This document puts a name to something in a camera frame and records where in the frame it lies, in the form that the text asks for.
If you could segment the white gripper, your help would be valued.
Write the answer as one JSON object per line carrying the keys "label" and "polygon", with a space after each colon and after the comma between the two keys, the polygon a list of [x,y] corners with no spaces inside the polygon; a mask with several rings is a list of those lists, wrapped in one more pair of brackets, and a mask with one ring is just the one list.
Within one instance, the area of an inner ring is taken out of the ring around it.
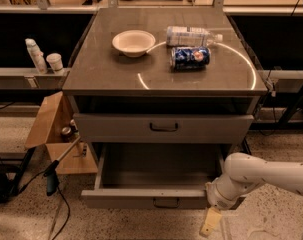
{"label": "white gripper", "polygon": [[207,209],[199,234],[209,237],[222,218],[220,210],[235,210],[245,199],[245,195],[255,185],[238,182],[228,175],[221,175],[212,182],[206,183],[206,195],[210,208]]}

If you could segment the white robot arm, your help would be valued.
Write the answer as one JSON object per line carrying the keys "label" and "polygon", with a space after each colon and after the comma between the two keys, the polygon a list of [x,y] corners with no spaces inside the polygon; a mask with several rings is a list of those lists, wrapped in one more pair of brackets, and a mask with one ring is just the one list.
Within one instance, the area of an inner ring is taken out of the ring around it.
{"label": "white robot arm", "polygon": [[244,195],[264,184],[303,196],[303,162],[266,161],[245,153],[232,153],[224,161],[222,174],[206,184],[210,205],[200,234],[208,237],[222,218]]}

